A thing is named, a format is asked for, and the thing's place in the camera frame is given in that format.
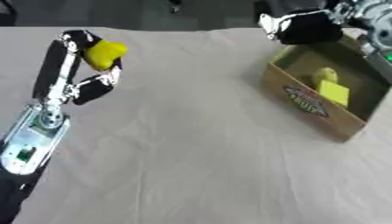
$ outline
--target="beige fabric surface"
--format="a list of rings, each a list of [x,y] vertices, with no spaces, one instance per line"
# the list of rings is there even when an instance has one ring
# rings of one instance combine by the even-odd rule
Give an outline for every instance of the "beige fabric surface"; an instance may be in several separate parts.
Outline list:
[[[65,29],[0,31],[3,133]],[[260,29],[89,30],[129,47],[122,82],[66,107],[72,127],[15,224],[392,222],[390,95],[335,143],[259,90],[280,48]]]

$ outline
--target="yellow cube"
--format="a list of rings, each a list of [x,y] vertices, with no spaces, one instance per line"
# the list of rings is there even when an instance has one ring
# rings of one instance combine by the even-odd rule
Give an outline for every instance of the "yellow cube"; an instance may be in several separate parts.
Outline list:
[[[318,93],[332,102],[348,106],[350,90],[328,80],[322,80],[318,85]]]
[[[86,51],[86,60],[98,71],[109,69],[114,60],[121,58],[128,51],[122,43],[101,40]]]

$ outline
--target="open cardboard box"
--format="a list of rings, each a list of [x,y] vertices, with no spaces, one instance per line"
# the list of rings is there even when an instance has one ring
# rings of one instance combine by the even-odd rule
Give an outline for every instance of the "open cardboard box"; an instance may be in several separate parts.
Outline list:
[[[390,88],[353,43],[345,37],[339,43],[288,46],[268,64],[262,86],[346,141],[365,127]],[[350,89],[347,108],[314,90],[312,74],[322,67],[334,69],[339,84]]]

